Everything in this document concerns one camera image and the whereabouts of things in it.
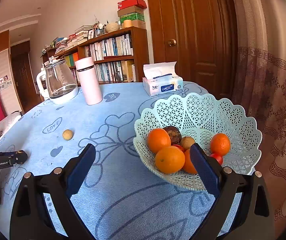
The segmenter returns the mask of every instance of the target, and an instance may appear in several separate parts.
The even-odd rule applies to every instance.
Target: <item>screw head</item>
[[[225,173],[227,173],[227,174],[232,173],[232,169],[231,169],[230,167],[224,167],[224,168],[223,168],[223,171],[224,171]]]
[[[259,178],[262,177],[262,173],[259,171],[256,171],[254,174],[256,177],[259,177]]]
[[[62,168],[58,167],[54,169],[55,174],[60,174],[62,172]]]
[[[27,173],[24,174],[24,178],[25,178],[25,179],[28,179],[31,175],[32,175],[32,173],[27,172]]]

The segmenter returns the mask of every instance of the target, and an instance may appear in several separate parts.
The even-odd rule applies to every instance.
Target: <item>electric kettle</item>
[[[46,76],[47,91],[43,89],[41,76]],[[41,95],[49,98],[54,104],[63,104],[78,93],[76,80],[65,59],[56,59],[52,56],[45,64],[45,70],[38,73],[36,81]]]

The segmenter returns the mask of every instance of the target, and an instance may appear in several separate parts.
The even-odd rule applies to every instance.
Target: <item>door knob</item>
[[[176,45],[176,40],[175,40],[175,39],[170,39],[167,43],[168,43],[170,46],[175,46],[175,45]]]

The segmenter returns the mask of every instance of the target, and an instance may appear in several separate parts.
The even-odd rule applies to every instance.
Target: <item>fruit basket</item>
[[[134,124],[135,150],[144,165],[157,176],[178,187],[204,191],[199,175],[180,170],[164,174],[155,166],[155,154],[147,146],[147,135],[155,128],[177,127],[182,136],[194,138],[207,155],[211,154],[210,141],[216,133],[225,133],[231,148],[223,157],[223,165],[236,173],[251,174],[261,157],[259,145],[262,133],[257,129],[256,120],[246,117],[242,106],[233,105],[229,99],[216,100],[211,94],[189,93],[185,98],[172,95],[159,99],[154,108],[145,108],[141,118]]]

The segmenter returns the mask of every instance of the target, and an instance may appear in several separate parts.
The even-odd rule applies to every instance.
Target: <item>doorway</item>
[[[233,0],[148,0],[154,61],[177,61],[184,81],[231,98],[237,57]]]
[[[11,47],[14,85],[25,113],[42,102],[40,96],[36,93],[30,70],[29,47],[29,41],[28,44],[21,43]]]

